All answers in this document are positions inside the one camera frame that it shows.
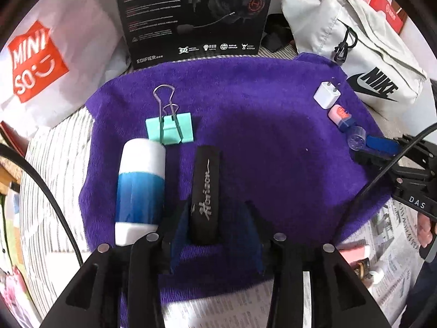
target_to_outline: blue bottle cap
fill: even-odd
[[[352,150],[360,150],[366,146],[366,130],[360,126],[350,127],[346,133],[347,145]]]
[[[352,117],[350,117],[344,121],[341,120],[340,123],[338,124],[338,129],[340,130],[340,132],[345,133],[350,127],[353,127],[356,124],[357,121]]]

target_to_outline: striped fabric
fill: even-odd
[[[281,59],[296,56],[292,45],[274,54],[261,47],[258,55],[253,55]],[[26,160],[42,176],[58,201],[81,251],[87,251],[87,243],[79,193],[87,175],[92,127],[93,118],[83,107],[48,133],[37,132],[26,154]],[[46,255],[73,252],[73,248],[53,208],[27,174],[22,178],[20,205],[20,236],[29,291],[41,317],[45,317],[57,298],[47,274]]]

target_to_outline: binder clip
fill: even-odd
[[[171,89],[168,104],[162,107],[162,101],[157,95],[160,87]],[[146,119],[146,129],[149,139],[163,145],[189,143],[194,141],[191,113],[178,114],[179,105],[173,103],[174,87],[171,85],[159,85],[153,90],[153,97],[158,101],[160,108],[159,117]]]

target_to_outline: edifier logo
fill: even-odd
[[[151,60],[155,60],[155,59],[159,59],[162,58],[163,55],[151,55],[150,57],[145,57],[145,58],[141,58],[141,59],[137,59],[137,63],[144,63],[145,61],[149,62]]]

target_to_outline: miniso bag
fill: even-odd
[[[336,61],[358,97],[385,118],[412,105],[427,75],[385,14],[363,0],[282,0],[298,52]]]
[[[56,126],[101,86],[121,38],[97,0],[39,0],[0,52],[0,120],[27,138]]]

